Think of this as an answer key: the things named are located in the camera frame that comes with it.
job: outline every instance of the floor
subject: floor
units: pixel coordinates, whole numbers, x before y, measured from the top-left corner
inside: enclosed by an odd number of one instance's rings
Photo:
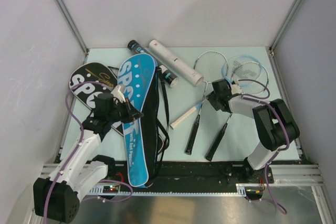
[[[322,223],[311,187],[273,192],[287,208],[286,216],[270,203],[250,204],[241,197],[133,197],[116,204],[84,202],[71,224]]]

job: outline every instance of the gray wall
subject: gray wall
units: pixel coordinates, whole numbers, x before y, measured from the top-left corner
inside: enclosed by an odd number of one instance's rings
[[[275,50],[304,151],[336,207],[336,0],[305,0]]]
[[[54,151],[83,54],[54,0],[0,0],[0,223],[23,223]]]

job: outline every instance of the white wall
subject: white wall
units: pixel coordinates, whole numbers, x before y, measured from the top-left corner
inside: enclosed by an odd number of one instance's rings
[[[269,46],[294,0],[64,0],[89,48]]]
[[[275,55],[304,150],[336,208],[336,0],[305,0]]]
[[[54,0],[0,0],[0,6],[0,223],[5,223],[55,151],[68,78],[83,54]]]

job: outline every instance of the purple cable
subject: purple cable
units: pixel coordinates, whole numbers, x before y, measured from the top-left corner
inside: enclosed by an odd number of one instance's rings
[[[133,195],[133,188],[129,184],[125,183],[125,182],[121,182],[121,181],[117,181],[117,180],[110,180],[110,179],[103,179],[103,180],[101,180],[99,182],[100,183],[104,183],[104,182],[118,183],[118,184],[127,186],[130,189],[131,194],[128,195],[127,197],[125,197],[125,198],[117,199],[117,200],[105,199],[105,198],[102,198],[102,197],[97,198],[96,196],[92,196],[92,197],[85,198],[84,200],[82,200],[82,202],[87,201],[87,200],[91,200],[91,199],[102,199],[102,200],[105,200],[107,202],[122,202],[122,201],[125,201],[125,200],[131,198],[131,196]]]
[[[243,79],[243,80],[253,81],[253,82],[256,82],[256,83],[260,84],[261,86],[263,86],[265,88],[265,90],[267,90],[267,92],[268,92],[267,98],[269,97],[269,95],[270,95],[269,89],[265,85],[263,85],[261,82],[253,80],[253,79]],[[275,200],[275,197],[274,197],[274,195],[273,195],[273,193],[272,193],[272,191],[269,187],[268,176],[267,176],[267,169],[268,169],[269,164],[276,158],[276,156],[278,156],[279,152],[288,150],[288,148],[289,148],[290,142],[289,142],[289,137],[288,137],[286,128],[285,128],[283,122],[281,121],[281,118],[278,115],[278,113],[275,111],[275,109],[269,103],[254,99],[254,98],[257,98],[257,97],[254,96],[254,95],[251,95],[251,94],[243,94],[241,96],[241,98],[244,99],[244,100],[247,100],[247,101],[252,101],[252,102],[256,102],[256,103],[266,105],[270,109],[270,111],[273,113],[273,115],[276,117],[276,119],[278,120],[278,123],[279,123],[279,125],[280,125],[280,127],[283,131],[283,134],[285,135],[286,147],[278,149],[274,153],[274,155],[269,159],[269,161],[266,163],[265,168],[264,168],[265,181],[266,181],[268,192],[269,192],[272,200],[271,199],[262,199],[261,201],[267,201],[267,202],[273,203],[282,214],[286,215],[287,210]]]
[[[106,88],[110,88],[109,86],[103,84],[103,83],[100,83],[100,82],[96,82],[96,81],[85,81],[85,82],[82,82],[82,83],[79,83],[79,84],[76,84],[74,85],[73,87],[71,87],[68,92],[67,92],[67,95],[65,96],[65,105],[67,107],[67,110],[69,111],[70,115],[73,117],[73,119],[76,120],[76,122],[79,124],[80,126],[80,137],[79,137],[79,143],[81,143],[83,141],[83,136],[84,136],[84,128],[83,128],[83,125],[82,123],[80,122],[80,120],[73,114],[73,112],[71,111],[71,108],[68,104],[68,98],[71,94],[71,92],[79,87],[79,86],[82,86],[84,84],[87,84],[87,83],[93,83],[93,84],[98,84],[98,85],[101,85],[103,87],[106,87]],[[65,167],[69,164],[70,160],[72,159],[72,157],[75,155],[76,151],[78,150],[79,148],[79,145],[76,145],[76,147],[73,149],[73,151],[71,152],[71,154],[69,155],[68,159],[64,162],[64,164],[62,165],[60,171],[57,173],[54,181],[52,181],[51,183],[51,186],[50,186],[50,189],[47,193],[47,197],[46,197],[46,201],[44,203],[44,209],[43,209],[43,223],[44,224],[48,224],[48,220],[47,220],[47,215],[48,215],[48,206],[49,206],[49,201],[50,201],[50,197],[51,197],[51,193],[53,192],[52,190],[54,189],[55,185],[56,185],[56,182],[57,180],[59,179],[59,177],[61,176],[61,172],[65,169]]]

